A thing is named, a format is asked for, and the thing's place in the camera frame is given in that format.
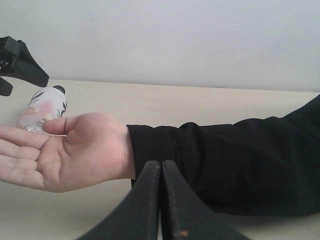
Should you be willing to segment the person's open bare hand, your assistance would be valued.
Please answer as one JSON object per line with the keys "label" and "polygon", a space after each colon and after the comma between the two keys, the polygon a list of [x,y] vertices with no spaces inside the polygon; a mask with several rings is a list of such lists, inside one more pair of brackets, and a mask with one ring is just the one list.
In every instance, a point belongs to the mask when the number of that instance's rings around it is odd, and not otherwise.
{"label": "person's open bare hand", "polygon": [[128,128],[114,117],[87,113],[49,120],[44,133],[0,127],[0,179],[64,193],[110,180],[135,179]]}

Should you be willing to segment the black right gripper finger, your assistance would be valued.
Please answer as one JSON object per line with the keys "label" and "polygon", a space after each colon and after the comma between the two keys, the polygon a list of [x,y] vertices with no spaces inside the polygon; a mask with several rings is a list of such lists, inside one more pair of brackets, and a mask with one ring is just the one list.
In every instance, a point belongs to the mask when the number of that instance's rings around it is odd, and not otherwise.
{"label": "black right gripper finger", "polygon": [[0,95],[4,97],[9,97],[12,93],[13,85],[7,80],[0,77]]}
{"label": "black right gripper finger", "polygon": [[38,65],[22,40],[4,38],[4,76],[45,88],[49,75]]}
{"label": "black right gripper finger", "polygon": [[122,202],[80,240],[156,240],[159,227],[161,165],[145,164],[142,173]]}
{"label": "black right gripper finger", "polygon": [[161,231],[164,240],[247,240],[196,195],[176,164],[162,162]]}

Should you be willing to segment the black sleeved forearm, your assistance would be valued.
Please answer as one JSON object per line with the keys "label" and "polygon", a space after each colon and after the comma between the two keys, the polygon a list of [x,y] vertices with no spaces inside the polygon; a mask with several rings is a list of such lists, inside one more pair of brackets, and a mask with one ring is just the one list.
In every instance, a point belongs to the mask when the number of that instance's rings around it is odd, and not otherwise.
{"label": "black sleeved forearm", "polygon": [[308,216],[320,211],[320,99],[284,117],[180,127],[129,125],[139,176],[172,160],[215,212]]}

